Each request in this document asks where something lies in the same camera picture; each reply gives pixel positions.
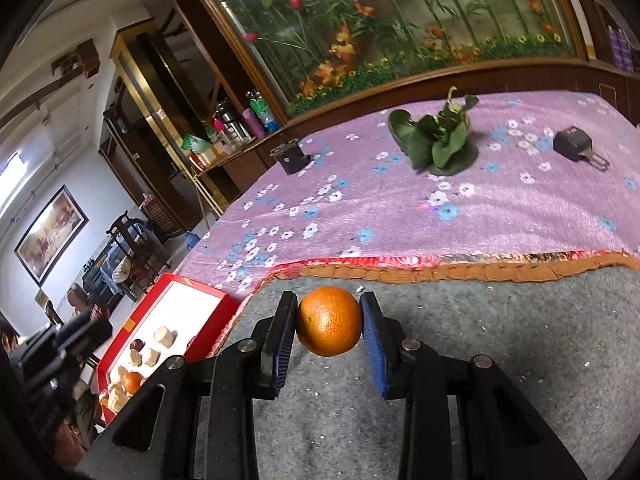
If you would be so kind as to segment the orange fruit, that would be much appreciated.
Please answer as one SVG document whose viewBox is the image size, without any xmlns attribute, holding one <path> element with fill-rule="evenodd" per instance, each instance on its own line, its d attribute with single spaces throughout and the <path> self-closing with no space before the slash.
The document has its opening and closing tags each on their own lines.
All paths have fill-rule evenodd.
<svg viewBox="0 0 640 480">
<path fill-rule="evenodd" d="M 123 374 L 122 378 L 120 378 L 122 386 L 124 387 L 126 393 L 130 394 L 130 396 L 133 396 L 138 392 L 144 381 L 144 376 L 139 372 L 135 372 L 134 370 L 132 372 Z"/>
<path fill-rule="evenodd" d="M 299 342 L 317 356 L 339 356 L 358 344 L 362 312 L 352 294 L 322 286 L 307 294 L 297 309 Z"/>
</svg>

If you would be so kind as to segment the dark red jujube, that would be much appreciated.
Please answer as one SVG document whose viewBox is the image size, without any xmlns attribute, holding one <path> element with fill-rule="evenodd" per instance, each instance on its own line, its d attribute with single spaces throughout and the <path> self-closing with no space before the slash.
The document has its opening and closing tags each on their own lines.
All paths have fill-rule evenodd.
<svg viewBox="0 0 640 480">
<path fill-rule="evenodd" d="M 136 351 L 141 351 L 144 347 L 144 342 L 141 339 L 135 339 L 133 341 L 131 341 L 130 344 L 130 349 L 132 350 L 136 350 Z"/>
</svg>

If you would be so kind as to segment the red white shallow box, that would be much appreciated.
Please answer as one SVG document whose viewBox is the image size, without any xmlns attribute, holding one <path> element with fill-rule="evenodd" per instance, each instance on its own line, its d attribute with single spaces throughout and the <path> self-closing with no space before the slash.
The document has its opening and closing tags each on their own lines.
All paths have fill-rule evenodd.
<svg viewBox="0 0 640 480">
<path fill-rule="evenodd" d="M 217 350 L 240 304 L 213 286 L 163 274 L 108 345 L 96 368 L 107 424 L 170 356 L 189 362 Z"/>
</svg>

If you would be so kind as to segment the grey felt mat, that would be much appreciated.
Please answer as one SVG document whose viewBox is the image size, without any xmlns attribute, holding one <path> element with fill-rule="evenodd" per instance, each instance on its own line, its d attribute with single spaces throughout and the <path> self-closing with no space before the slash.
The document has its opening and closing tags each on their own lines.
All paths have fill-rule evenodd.
<svg viewBox="0 0 640 480">
<path fill-rule="evenodd" d="M 410 339 L 473 370 L 502 370 L 590 479 L 639 465 L 639 275 L 621 266 L 544 283 L 341 280 L 373 294 Z M 291 352 L 277 399 L 254 404 L 263 479 L 393 479 L 405 404 L 378 392 L 367 347 Z"/>
</svg>

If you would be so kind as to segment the dark wooden chair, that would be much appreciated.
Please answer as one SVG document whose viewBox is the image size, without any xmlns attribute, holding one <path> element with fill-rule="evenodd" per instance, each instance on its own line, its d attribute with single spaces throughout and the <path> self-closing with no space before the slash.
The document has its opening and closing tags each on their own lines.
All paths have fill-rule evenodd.
<svg viewBox="0 0 640 480">
<path fill-rule="evenodd" d="M 115 244 L 115 266 L 107 272 L 114 284 L 131 299 L 146 292 L 166 270 L 171 269 L 163 245 L 146 224 L 125 211 L 107 230 Z"/>
</svg>

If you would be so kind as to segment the blue thermos jug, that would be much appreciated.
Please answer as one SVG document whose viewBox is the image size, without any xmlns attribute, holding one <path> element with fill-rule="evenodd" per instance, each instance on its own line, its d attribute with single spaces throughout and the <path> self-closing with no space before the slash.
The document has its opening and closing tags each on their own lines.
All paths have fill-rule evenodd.
<svg viewBox="0 0 640 480">
<path fill-rule="evenodd" d="M 186 232 L 184 234 L 184 244 L 186 245 L 186 250 L 190 252 L 201 240 L 201 237 L 198 234 L 193 232 Z"/>
</svg>

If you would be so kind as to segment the purple floral tablecloth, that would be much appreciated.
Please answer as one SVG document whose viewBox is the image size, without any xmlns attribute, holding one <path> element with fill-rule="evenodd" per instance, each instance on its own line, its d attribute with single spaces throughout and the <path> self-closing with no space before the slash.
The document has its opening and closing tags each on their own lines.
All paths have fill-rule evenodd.
<svg viewBox="0 0 640 480">
<path fill-rule="evenodd" d="M 474 164 L 417 174 L 388 110 L 300 144 L 311 162 L 267 170 L 190 251 L 178 272 L 250 296 L 273 275 L 347 266 L 371 276 L 540 281 L 639 264 L 639 133 L 600 96 L 488 94 L 469 114 Z M 553 149 L 560 130 L 591 136 L 606 171 Z"/>
</svg>

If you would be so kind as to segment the green leafy plant bunch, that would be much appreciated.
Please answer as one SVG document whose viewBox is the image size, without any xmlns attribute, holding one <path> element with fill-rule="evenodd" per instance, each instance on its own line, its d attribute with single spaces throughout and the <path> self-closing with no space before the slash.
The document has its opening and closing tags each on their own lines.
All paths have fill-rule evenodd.
<svg viewBox="0 0 640 480">
<path fill-rule="evenodd" d="M 456 91 L 456 87 L 449 88 L 445 104 L 435 115 L 414 120 L 408 110 L 390 113 L 390 134 L 417 174 L 450 177 L 467 170 L 477 160 L 478 149 L 470 140 L 469 111 L 480 100 L 467 94 L 463 103 L 457 104 Z"/>
</svg>

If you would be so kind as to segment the black cylindrical cup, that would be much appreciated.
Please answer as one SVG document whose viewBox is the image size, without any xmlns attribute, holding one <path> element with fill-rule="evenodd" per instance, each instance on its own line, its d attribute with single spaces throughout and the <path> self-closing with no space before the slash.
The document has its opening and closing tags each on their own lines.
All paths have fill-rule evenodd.
<svg viewBox="0 0 640 480">
<path fill-rule="evenodd" d="M 297 174 L 311 162 L 311 156 L 303 152 L 298 139 L 279 144 L 270 151 L 270 156 L 289 176 Z"/>
</svg>

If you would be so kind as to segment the black car key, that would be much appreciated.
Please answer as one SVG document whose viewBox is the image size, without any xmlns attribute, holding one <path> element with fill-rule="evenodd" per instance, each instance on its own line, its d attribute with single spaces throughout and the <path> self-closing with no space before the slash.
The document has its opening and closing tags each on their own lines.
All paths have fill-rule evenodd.
<svg viewBox="0 0 640 480">
<path fill-rule="evenodd" d="M 591 136 L 575 126 L 555 133 L 553 149 L 572 162 L 588 162 L 600 171 L 606 171 L 611 166 L 608 160 L 593 151 Z"/>
</svg>

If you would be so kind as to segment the pink bottle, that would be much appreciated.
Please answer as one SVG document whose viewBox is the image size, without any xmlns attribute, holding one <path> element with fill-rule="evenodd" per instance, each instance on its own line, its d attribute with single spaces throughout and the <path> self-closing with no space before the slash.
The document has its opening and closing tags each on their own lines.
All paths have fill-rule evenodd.
<svg viewBox="0 0 640 480">
<path fill-rule="evenodd" d="M 242 111 L 242 117 L 247 130 L 255 139 L 262 140 L 266 136 L 264 125 L 250 108 Z"/>
</svg>

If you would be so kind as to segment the green spray can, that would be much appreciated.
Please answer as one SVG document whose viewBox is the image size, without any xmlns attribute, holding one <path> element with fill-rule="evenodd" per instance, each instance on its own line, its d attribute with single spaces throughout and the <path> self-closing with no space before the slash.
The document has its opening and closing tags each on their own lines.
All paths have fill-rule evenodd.
<svg viewBox="0 0 640 480">
<path fill-rule="evenodd" d="M 274 118 L 272 111 L 270 110 L 267 101 L 257 90 L 250 90 L 246 92 L 247 99 L 250 101 L 250 108 L 258 119 L 262 122 L 262 125 L 269 133 L 274 133 L 280 129 L 279 123 Z"/>
</svg>

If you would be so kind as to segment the black thermos flask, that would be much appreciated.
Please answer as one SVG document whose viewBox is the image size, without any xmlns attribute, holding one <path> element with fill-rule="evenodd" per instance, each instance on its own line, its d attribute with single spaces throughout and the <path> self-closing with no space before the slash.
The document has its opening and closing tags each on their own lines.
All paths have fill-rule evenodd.
<svg viewBox="0 0 640 480">
<path fill-rule="evenodd" d="M 224 132 L 236 146 L 249 144 L 252 136 L 242 123 L 236 109 L 229 101 L 222 101 L 216 106 L 216 117 L 222 123 Z"/>
</svg>

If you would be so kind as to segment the framed wall painting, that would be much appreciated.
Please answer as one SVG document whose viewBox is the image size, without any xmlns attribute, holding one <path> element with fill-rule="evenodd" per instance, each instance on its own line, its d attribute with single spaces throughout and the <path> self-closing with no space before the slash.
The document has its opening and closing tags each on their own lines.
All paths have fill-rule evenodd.
<svg viewBox="0 0 640 480">
<path fill-rule="evenodd" d="M 14 248 L 14 255 L 38 286 L 88 222 L 70 190 L 62 185 Z"/>
</svg>

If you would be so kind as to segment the flower garden wall mural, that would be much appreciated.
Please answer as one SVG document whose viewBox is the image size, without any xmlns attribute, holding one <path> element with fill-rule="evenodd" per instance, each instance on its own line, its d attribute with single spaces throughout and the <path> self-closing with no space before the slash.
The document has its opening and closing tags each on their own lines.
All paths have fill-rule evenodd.
<svg viewBox="0 0 640 480">
<path fill-rule="evenodd" d="M 583 58 L 568 0 L 201 0 L 296 117 L 381 84 L 512 58 Z"/>
</svg>

